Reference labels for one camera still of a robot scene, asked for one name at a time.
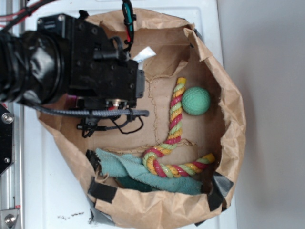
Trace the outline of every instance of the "braided rope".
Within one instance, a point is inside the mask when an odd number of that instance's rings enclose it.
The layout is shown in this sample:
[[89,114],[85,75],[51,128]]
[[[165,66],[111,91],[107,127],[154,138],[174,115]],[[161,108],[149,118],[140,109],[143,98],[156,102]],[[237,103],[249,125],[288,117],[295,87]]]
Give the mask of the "braided rope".
[[196,161],[183,165],[164,165],[156,159],[170,154],[181,140],[182,134],[182,95],[185,92],[185,78],[178,78],[177,84],[173,90],[173,96],[170,109],[170,131],[167,140],[158,146],[146,150],[143,154],[143,165],[155,175],[160,177],[187,177],[196,173],[201,173],[208,164],[215,161],[213,154],[205,155]]

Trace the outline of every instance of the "metal frame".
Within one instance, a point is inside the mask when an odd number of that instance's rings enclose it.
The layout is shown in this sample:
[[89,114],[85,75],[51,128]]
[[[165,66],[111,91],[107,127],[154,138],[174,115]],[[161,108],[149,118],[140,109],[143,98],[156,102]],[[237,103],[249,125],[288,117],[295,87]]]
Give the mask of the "metal frame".
[[[24,0],[1,0],[0,14],[17,12],[24,7]],[[24,24],[14,26],[11,32],[19,35]],[[14,115],[12,164],[0,177],[0,226],[1,229],[22,229],[23,214],[23,107],[7,104]]]

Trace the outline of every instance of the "green ball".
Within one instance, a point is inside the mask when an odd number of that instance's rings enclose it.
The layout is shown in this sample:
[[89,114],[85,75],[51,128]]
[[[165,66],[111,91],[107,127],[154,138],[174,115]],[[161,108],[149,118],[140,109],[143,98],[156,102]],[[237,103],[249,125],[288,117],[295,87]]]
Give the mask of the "green ball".
[[190,115],[202,115],[211,104],[211,98],[207,90],[201,87],[187,89],[182,96],[182,107]]

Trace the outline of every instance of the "bolt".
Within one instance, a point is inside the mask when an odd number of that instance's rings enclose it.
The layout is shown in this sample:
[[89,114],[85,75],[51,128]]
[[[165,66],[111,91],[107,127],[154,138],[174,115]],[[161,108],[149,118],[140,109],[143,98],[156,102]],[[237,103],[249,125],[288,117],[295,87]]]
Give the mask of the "bolt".
[[93,35],[96,35],[97,34],[97,28],[92,28],[91,32],[92,32]]
[[4,113],[2,115],[2,121],[5,124],[11,124],[14,121],[14,117],[13,117],[13,115],[11,113]]
[[134,89],[134,87],[135,87],[135,86],[134,86],[134,83],[131,83],[131,84],[129,85],[129,88],[132,89],[132,90]]
[[95,69],[95,64],[94,63],[90,63],[90,68],[91,69]]
[[16,217],[12,214],[8,214],[4,218],[4,222],[6,223],[6,225],[8,225],[9,228],[12,228],[16,223]]
[[78,60],[76,62],[77,66],[82,67],[84,65],[84,63],[81,60]]
[[64,15],[62,15],[62,14],[61,14],[61,15],[59,15],[59,16],[58,16],[58,20],[59,20],[59,21],[63,21],[63,20],[65,20],[65,16],[64,16]]
[[78,25],[78,29],[79,29],[80,31],[83,31],[83,30],[85,29],[84,23],[80,23],[80,24]]
[[4,158],[4,163],[8,164],[10,162],[10,159],[8,157]]

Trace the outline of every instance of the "paper bag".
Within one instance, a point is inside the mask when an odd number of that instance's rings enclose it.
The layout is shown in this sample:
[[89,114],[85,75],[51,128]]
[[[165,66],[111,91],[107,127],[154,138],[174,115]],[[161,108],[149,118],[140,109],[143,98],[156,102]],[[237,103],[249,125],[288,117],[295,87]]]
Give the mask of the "paper bag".
[[[141,229],[171,229],[202,222],[219,215],[231,204],[244,157],[243,100],[223,67],[196,35],[193,24],[149,10],[134,9],[134,12],[137,20],[131,56],[147,46],[157,54],[144,63],[145,95],[137,104],[137,109],[150,111],[150,116],[143,118],[144,128],[130,135],[109,130],[82,138],[81,130],[75,128],[79,123],[77,118],[39,114],[39,119],[54,136],[68,166],[93,208],[98,210],[93,210],[93,220],[99,221],[101,215],[106,215],[108,223]],[[87,21],[102,26],[108,37],[117,35],[126,39],[121,11],[94,15]],[[142,193],[119,187],[112,177],[101,177],[86,156],[88,149],[101,148],[117,155],[141,156],[146,149],[166,139],[169,104],[178,77],[187,79],[187,88],[205,88],[211,96],[211,106],[200,116],[183,113],[182,140],[160,161],[186,163],[213,153],[216,162],[194,177],[203,182],[202,194]],[[65,97],[52,105],[56,109],[66,106]],[[133,130],[138,125],[132,122],[125,128]]]

